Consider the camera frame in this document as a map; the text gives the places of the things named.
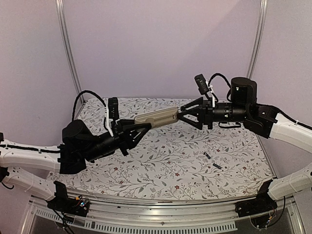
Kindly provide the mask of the white remote control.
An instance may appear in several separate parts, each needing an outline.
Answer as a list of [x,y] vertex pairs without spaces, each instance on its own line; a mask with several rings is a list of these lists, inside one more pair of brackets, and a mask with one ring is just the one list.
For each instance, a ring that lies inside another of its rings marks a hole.
[[134,122],[135,124],[150,123],[153,129],[176,123],[178,121],[177,114],[178,107],[168,107],[137,115]]

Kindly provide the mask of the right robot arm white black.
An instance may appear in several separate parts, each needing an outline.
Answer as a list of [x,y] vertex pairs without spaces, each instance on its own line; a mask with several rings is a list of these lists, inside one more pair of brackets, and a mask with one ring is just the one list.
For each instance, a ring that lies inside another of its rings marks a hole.
[[[210,82],[206,82],[202,74],[195,77],[200,97],[180,108],[177,118],[193,127],[202,130],[206,125],[213,128],[213,123],[242,123],[244,128],[264,138],[272,138],[296,146],[312,154],[312,127],[289,117],[279,108],[257,102],[257,83],[248,78],[235,77],[228,83],[229,102],[215,101]],[[186,118],[196,117],[196,121]],[[271,200],[279,200],[312,187],[312,163],[303,169],[280,179],[267,181],[259,190],[258,198],[252,202],[255,212],[261,213],[271,204]]]

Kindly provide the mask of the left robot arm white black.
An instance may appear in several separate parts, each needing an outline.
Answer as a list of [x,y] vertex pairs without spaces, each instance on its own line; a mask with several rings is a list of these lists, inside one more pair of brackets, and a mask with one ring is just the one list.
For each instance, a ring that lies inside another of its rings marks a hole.
[[59,146],[39,147],[0,139],[0,180],[22,187],[32,195],[53,203],[63,212],[73,204],[67,197],[66,186],[49,182],[25,168],[42,169],[61,175],[75,175],[86,169],[88,162],[113,155],[120,150],[124,156],[135,148],[151,124],[136,124],[122,119],[111,131],[93,135],[82,120],[74,120],[62,130],[63,143]]

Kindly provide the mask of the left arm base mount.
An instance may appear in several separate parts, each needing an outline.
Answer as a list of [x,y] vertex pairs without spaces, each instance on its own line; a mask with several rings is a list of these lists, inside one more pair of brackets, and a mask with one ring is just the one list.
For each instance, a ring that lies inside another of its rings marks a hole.
[[90,200],[87,197],[79,195],[78,197],[70,198],[63,183],[54,181],[53,184],[56,187],[56,191],[54,192],[54,198],[47,201],[49,209],[64,214],[87,216],[90,208]]

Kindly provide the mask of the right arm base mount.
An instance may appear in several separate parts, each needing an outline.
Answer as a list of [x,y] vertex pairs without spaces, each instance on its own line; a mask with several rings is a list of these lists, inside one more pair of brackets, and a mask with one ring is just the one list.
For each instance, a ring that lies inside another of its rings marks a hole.
[[264,182],[257,195],[253,199],[244,200],[235,204],[235,212],[239,217],[256,215],[263,212],[268,212],[277,208],[276,200],[273,200],[269,195],[269,185],[272,179]]

